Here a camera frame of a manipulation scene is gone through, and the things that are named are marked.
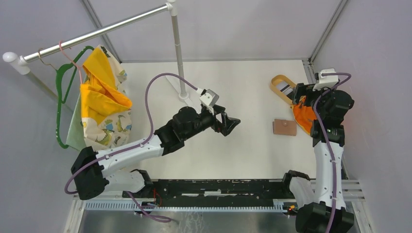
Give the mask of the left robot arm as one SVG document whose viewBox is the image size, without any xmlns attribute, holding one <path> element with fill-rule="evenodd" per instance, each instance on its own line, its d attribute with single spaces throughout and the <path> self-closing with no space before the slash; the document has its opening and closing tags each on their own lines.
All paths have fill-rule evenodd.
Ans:
<svg viewBox="0 0 412 233">
<path fill-rule="evenodd" d="M 181 149 L 186 140 L 208 128 L 227 136 L 240 123 L 240 119 L 229 117 L 219 105 L 211 112 L 203 106 L 200 113 L 192 107 L 183 107 L 150 138 L 114 149 L 83 148 L 71 167 L 68 182 L 74 182 L 74 194 L 81 200 L 93 199 L 104 191 L 129 191 L 146 198 L 153 191 L 147 172 L 127 171 L 127 167 L 173 153 Z"/>
</svg>

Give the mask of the tan oval tray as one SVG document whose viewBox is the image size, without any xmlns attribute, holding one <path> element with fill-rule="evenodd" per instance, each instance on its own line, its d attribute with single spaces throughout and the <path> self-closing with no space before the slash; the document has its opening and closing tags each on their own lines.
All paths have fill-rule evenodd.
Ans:
<svg viewBox="0 0 412 233">
<path fill-rule="evenodd" d="M 277 75 L 270 82 L 270 89 L 288 105 L 292 105 L 296 84 L 285 75 Z"/>
</svg>

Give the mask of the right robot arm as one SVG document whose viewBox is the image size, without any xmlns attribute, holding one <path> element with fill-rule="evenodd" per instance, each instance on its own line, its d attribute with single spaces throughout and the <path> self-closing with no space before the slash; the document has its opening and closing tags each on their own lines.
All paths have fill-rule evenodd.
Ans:
<svg viewBox="0 0 412 233">
<path fill-rule="evenodd" d="M 355 216 L 347 210 L 343 198 L 345 133 L 342 122 L 354 100 L 335 87 L 313 88 L 312 84 L 297 84 L 292 102 L 309 107 L 315 113 L 310 130 L 316 159 L 315 187 L 311 187 L 307 174 L 289 170 L 280 190 L 283 196 L 296 199 L 298 233 L 346 233 L 353 227 Z"/>
</svg>

